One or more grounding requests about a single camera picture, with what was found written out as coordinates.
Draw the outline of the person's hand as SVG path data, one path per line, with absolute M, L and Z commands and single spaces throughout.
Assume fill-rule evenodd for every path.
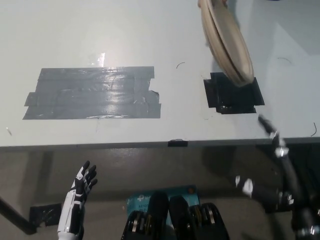
M 197 6 L 200 8 L 201 7 L 201 0 L 198 0 L 197 1 Z M 224 6 L 226 6 L 227 7 L 227 0 L 222 0 L 222 3 L 224 4 Z

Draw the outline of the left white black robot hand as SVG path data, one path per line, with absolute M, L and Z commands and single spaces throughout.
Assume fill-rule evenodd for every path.
M 96 166 L 86 161 L 76 174 L 67 192 L 57 228 L 59 240 L 81 240 L 84 236 L 85 204 L 97 184 Z

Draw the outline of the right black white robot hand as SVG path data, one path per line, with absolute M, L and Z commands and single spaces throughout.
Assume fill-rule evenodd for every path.
M 282 170 L 283 187 L 270 190 L 240 175 L 234 177 L 235 187 L 259 202 L 267 213 L 291 211 L 291 227 L 297 239 L 319 238 L 320 215 L 289 157 L 289 147 L 268 119 L 260 114 L 258 121 L 272 140 L 274 156 Z

